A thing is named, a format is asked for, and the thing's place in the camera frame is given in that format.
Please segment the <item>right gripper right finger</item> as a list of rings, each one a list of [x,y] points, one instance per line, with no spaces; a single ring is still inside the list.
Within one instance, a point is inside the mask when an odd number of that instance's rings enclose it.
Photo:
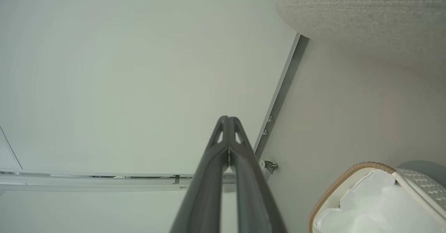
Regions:
[[[240,120],[229,117],[229,164],[235,171],[240,233],[286,233],[287,229]]]

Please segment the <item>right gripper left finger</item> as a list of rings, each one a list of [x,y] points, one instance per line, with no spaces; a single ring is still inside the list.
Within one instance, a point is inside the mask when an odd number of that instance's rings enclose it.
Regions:
[[[219,233],[223,172],[228,167],[228,116],[218,119],[171,233]]]

